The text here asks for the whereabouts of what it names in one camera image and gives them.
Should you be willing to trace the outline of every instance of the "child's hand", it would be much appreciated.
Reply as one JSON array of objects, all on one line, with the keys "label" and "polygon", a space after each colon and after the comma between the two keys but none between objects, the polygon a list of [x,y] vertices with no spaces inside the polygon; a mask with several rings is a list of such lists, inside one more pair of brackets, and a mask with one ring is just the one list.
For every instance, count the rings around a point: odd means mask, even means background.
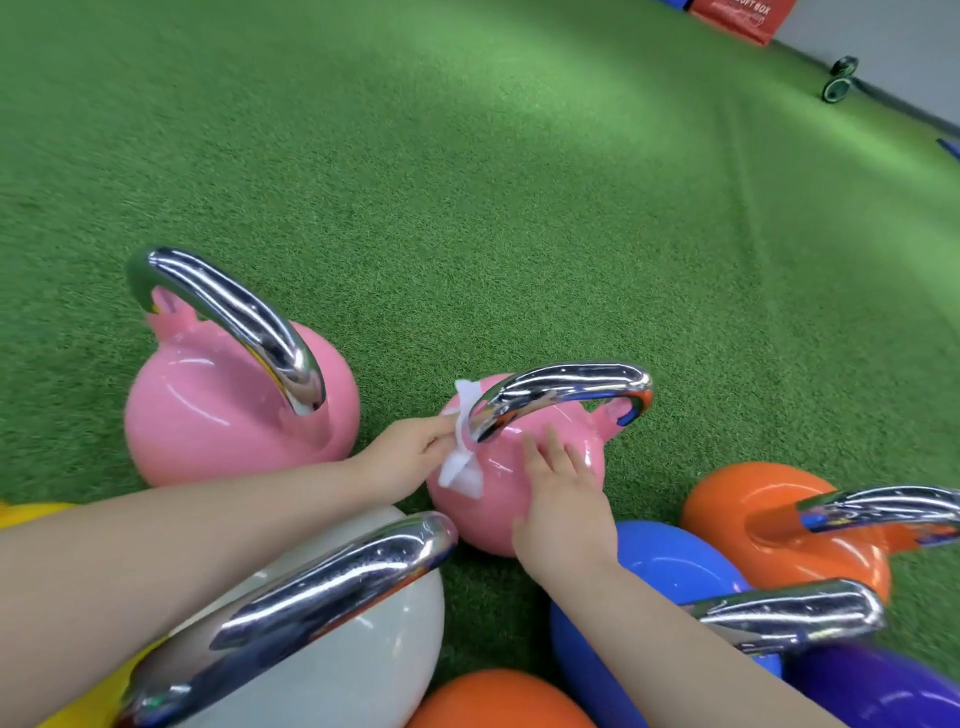
[{"label": "child's hand", "polygon": [[547,429],[546,457],[523,440],[533,499],[514,523],[516,558],[548,592],[589,570],[616,565],[616,525],[610,502],[583,458]]},{"label": "child's hand", "polygon": [[373,488],[378,502],[396,503],[414,491],[453,450],[457,416],[397,420],[349,459],[359,487]]}]

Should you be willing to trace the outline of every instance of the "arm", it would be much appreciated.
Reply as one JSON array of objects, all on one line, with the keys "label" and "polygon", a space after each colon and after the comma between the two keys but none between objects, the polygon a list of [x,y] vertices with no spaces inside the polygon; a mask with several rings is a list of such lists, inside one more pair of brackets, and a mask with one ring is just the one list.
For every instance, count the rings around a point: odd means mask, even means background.
[{"label": "arm", "polygon": [[355,457],[157,488],[0,530],[0,705],[33,728],[260,567],[409,496],[455,417],[403,420]]},{"label": "arm", "polygon": [[580,456],[524,443],[533,501],[517,557],[655,728],[842,728],[616,561],[610,504]]}]

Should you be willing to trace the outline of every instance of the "finger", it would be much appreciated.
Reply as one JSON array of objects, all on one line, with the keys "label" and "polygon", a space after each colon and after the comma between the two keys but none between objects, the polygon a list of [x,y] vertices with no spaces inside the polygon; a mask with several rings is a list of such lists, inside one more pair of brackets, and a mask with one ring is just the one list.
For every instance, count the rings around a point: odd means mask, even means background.
[{"label": "finger", "polygon": [[457,426],[457,417],[457,413],[454,412],[452,415],[420,418],[420,428],[424,439],[429,442],[445,435],[452,436]]},{"label": "finger", "polygon": [[510,543],[514,547],[514,552],[516,552],[516,547],[523,541],[523,526],[527,524],[527,521],[521,517],[514,519],[514,522],[510,527]]},{"label": "finger", "polygon": [[573,463],[570,462],[569,456],[564,451],[564,446],[561,445],[560,435],[557,434],[557,430],[553,426],[546,429],[546,452],[554,473],[557,475],[576,474]]},{"label": "finger", "polygon": [[442,435],[426,447],[423,451],[423,459],[427,465],[432,464],[430,467],[432,471],[444,462],[455,447],[457,447],[457,441],[453,435]]},{"label": "finger", "polygon": [[552,472],[546,460],[543,459],[543,455],[537,449],[536,441],[530,435],[523,436],[523,464],[535,487],[541,477]]},{"label": "finger", "polygon": [[578,475],[593,475],[593,471],[587,465],[587,461],[584,460],[584,456],[577,452],[577,449],[573,445],[567,445],[564,450],[566,451],[566,456],[570,460],[570,465],[573,466],[573,471]]}]

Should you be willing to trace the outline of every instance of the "kettlebell handle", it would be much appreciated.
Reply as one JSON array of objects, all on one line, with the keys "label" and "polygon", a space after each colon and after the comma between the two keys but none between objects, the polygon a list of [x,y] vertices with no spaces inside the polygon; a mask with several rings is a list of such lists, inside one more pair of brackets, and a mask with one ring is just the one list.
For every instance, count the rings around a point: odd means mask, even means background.
[{"label": "kettlebell handle", "polygon": [[941,546],[960,539],[960,491],[928,485],[890,485],[834,491],[754,513],[747,532],[773,546],[811,533],[900,524],[909,534],[895,550]]},{"label": "kettlebell handle", "polygon": [[717,596],[682,608],[748,655],[781,654],[851,640],[885,624],[880,597],[852,579]]},{"label": "kettlebell handle", "polygon": [[133,297],[160,313],[154,290],[163,288],[220,325],[251,353],[298,415],[326,400],[324,375],[302,337],[271,306],[199,255],[177,248],[148,248],[127,264]]},{"label": "kettlebell handle", "polygon": [[480,444],[517,418],[567,401],[623,398],[630,408],[616,418],[623,428],[653,404],[654,381],[633,364],[571,361],[508,376],[488,389],[464,422],[464,441]]},{"label": "kettlebell handle", "polygon": [[240,596],[137,663],[113,728],[179,725],[436,569],[456,544],[450,518],[418,513]]}]

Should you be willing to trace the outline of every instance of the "white wall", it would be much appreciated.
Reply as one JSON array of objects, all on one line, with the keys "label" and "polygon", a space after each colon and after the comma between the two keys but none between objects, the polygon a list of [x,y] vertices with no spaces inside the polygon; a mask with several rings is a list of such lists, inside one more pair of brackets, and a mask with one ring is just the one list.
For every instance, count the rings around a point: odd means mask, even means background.
[{"label": "white wall", "polygon": [[960,0],[798,0],[777,40],[960,126]]}]

